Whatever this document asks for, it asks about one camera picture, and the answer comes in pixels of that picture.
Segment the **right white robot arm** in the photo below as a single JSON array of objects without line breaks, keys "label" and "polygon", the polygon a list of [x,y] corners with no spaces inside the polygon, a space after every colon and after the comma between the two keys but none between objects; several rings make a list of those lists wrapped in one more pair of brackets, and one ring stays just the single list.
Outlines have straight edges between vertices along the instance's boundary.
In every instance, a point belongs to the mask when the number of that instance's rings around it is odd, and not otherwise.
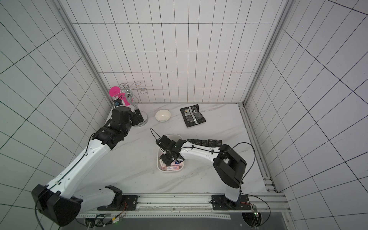
[{"label": "right white robot arm", "polygon": [[166,168],[174,163],[181,164],[186,160],[195,160],[212,165],[226,185],[225,198],[231,204],[240,200],[241,187],[245,176],[250,172],[247,162],[229,145],[206,147],[195,145],[189,141],[174,141],[163,135],[156,139],[156,145],[163,152],[160,160]]}]

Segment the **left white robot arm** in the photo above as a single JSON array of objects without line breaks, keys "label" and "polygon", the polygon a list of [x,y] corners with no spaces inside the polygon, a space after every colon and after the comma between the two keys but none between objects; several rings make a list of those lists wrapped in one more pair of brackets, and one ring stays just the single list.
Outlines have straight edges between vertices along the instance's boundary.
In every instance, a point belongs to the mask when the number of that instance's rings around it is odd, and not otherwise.
[{"label": "left white robot arm", "polygon": [[91,189],[85,195],[76,196],[75,192],[91,169],[125,139],[133,126],[143,121],[138,106],[112,109],[111,118],[90,136],[86,148],[58,176],[31,191],[35,216],[42,214],[64,227],[80,213],[94,208],[121,209],[123,193],[115,186]]}]

